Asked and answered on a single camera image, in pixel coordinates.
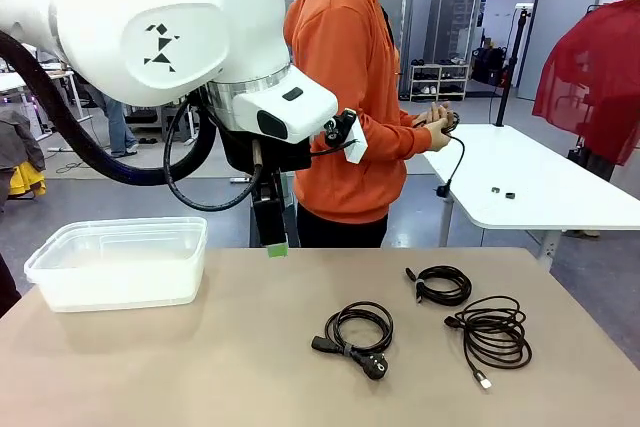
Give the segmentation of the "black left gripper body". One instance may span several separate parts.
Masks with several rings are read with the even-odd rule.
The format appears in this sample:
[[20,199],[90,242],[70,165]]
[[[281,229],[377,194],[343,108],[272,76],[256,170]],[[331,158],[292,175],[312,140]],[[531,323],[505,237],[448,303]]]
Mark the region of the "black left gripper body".
[[254,172],[253,141],[259,143],[262,166],[269,172],[295,172],[311,166],[309,139],[298,144],[254,134],[232,131],[216,121],[228,163],[244,173]]

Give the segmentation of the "person's right hand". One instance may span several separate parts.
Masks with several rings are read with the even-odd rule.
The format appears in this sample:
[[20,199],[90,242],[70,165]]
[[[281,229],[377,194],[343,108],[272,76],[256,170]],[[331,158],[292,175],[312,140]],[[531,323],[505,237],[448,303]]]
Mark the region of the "person's right hand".
[[449,135],[449,121],[446,118],[427,124],[426,129],[431,135],[429,151],[438,152],[446,147],[451,141],[451,137]]

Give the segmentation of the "person's left hand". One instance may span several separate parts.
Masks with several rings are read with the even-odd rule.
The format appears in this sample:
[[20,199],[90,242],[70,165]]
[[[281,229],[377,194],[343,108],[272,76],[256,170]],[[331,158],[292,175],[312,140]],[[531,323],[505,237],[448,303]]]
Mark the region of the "person's left hand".
[[429,124],[445,120],[450,122],[454,118],[454,112],[450,108],[450,104],[445,102],[444,104],[432,103],[431,107],[424,113],[424,121]]

